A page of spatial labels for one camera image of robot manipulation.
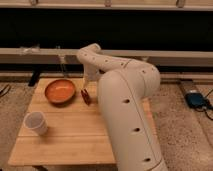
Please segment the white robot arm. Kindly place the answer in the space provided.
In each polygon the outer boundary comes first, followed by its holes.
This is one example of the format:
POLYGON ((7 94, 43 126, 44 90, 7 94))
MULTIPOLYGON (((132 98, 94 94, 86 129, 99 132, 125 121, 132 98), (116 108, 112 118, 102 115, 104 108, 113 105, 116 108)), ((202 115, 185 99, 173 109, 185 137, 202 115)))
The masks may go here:
POLYGON ((94 43, 77 52, 84 82, 97 83, 97 98, 118 171, 168 171, 141 100, 160 86, 158 69, 145 61, 103 55, 94 43))

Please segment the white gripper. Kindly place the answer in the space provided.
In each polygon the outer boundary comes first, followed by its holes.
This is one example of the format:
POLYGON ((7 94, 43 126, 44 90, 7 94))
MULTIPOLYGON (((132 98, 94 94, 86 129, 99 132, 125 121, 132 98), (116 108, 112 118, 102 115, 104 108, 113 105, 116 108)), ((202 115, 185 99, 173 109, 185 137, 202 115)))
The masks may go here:
POLYGON ((83 78, 84 78, 83 87, 86 88, 87 85, 90 82, 98 81, 99 80, 99 78, 100 78, 100 72, 99 72, 99 70, 96 67, 94 67, 92 65, 89 65, 89 64, 84 64, 83 78))

